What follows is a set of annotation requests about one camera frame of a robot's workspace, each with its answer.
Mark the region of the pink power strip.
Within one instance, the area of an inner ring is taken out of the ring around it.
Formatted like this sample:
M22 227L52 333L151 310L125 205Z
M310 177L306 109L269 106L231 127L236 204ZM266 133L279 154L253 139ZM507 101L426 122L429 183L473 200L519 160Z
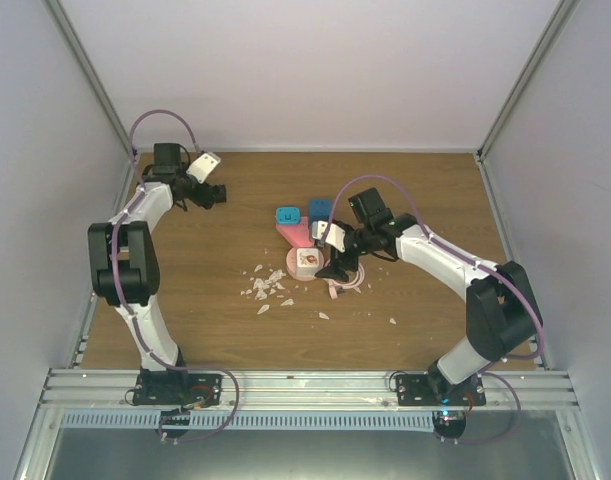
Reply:
M313 281L316 280L316 277L311 279L299 279L295 274L295 260L296 260L296 250L298 248L317 248L314 245L312 238L310 237L310 230L308 224L308 217L303 216L300 220L300 223L293 226L279 226L276 225L276 230L278 233L288 242L290 245L290 250L286 255L286 267L289 275L297 281ZM322 260L322 268L324 266L324 255L321 252L321 260Z

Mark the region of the light blue plug adapter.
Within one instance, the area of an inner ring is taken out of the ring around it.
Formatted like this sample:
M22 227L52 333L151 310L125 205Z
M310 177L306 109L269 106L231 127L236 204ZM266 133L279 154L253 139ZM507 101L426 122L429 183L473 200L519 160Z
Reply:
M301 212L296 206L280 206L275 212L275 221L279 226L293 226L300 223Z

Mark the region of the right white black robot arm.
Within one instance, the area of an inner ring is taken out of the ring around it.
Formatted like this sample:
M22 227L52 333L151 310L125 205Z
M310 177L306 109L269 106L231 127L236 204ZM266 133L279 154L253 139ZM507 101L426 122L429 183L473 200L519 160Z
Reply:
M357 227L333 218L310 226L313 239L330 248L329 263L318 277L347 282L360 257L371 255L420 268L465 303L464 337L427 370L428 393L436 403L453 403L472 376L514 357L530 338L542 338L543 321L521 265L481 259L444 240L420 218L394 215L375 188L352 196L349 204Z

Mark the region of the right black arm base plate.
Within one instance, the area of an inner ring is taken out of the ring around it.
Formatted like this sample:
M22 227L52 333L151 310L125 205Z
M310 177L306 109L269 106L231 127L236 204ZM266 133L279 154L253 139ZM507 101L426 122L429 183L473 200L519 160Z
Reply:
M485 406L486 396L480 379L467 379L459 385L446 384L436 391L427 373L394 371L388 388L404 407L478 407Z

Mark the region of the white tiger cube adapter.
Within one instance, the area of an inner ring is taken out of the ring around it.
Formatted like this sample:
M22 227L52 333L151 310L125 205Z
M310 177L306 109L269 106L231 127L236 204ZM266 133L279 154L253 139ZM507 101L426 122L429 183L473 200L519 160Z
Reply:
M314 278L322 268L321 252L317 248L296 250L295 274L299 279Z

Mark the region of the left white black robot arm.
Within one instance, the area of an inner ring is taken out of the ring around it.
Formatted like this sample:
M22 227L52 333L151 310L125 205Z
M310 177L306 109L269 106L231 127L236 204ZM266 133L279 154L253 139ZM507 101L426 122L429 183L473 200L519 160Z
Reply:
M226 187L208 182L220 164L212 152L191 155L179 144L156 144L153 163L136 171L132 198L114 217L92 224L87 232L93 291L127 324L141 368L165 371L156 391L170 404L188 398L191 380L180 372L186 369L181 349L168 331L157 298L161 272L152 232L175 207L185 210L191 202L209 210L226 202Z

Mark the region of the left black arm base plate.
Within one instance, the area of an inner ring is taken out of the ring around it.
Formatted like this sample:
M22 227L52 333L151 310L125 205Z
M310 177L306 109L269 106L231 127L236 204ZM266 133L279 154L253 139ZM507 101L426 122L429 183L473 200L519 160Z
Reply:
M222 375L213 373L142 369L125 400L133 406L210 407L220 402L222 380Z

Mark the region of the dark blue cube socket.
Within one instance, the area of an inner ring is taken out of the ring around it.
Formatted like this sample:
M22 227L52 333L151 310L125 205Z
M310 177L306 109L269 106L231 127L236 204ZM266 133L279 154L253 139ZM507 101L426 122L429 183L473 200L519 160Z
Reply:
M311 199L308 203L308 224L314 222L327 221L329 219L333 202L329 199L316 198Z

